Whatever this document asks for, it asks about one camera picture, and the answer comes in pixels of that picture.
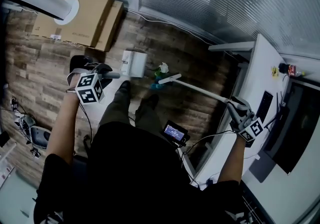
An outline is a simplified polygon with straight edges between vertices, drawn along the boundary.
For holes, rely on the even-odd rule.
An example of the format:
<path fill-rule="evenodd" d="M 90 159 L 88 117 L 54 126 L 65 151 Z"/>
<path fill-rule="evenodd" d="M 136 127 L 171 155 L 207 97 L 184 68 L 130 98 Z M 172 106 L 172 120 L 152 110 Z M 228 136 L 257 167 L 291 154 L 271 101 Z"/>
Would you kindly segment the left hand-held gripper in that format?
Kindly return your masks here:
<path fill-rule="evenodd" d="M 91 63 L 82 68 L 74 68 L 67 76 L 70 88 L 67 92 L 76 93 L 83 105 L 100 103 L 104 97 L 103 90 L 113 81 L 112 78 L 102 78 L 101 73 L 112 72 L 113 69 L 105 63 Z M 75 85 L 71 85 L 74 75 L 80 75 Z"/>

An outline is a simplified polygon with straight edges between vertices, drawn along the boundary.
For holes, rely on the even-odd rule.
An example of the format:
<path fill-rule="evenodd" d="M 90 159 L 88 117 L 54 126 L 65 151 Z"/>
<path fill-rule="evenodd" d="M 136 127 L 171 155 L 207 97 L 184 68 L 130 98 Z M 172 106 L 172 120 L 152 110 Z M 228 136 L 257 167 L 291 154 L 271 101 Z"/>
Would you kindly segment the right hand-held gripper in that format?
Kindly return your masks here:
<path fill-rule="evenodd" d="M 261 119 L 252 111 L 250 104 L 239 96 L 232 96 L 226 105 L 231 116 L 232 131 L 245 140 L 246 148 L 250 148 L 264 130 Z"/>

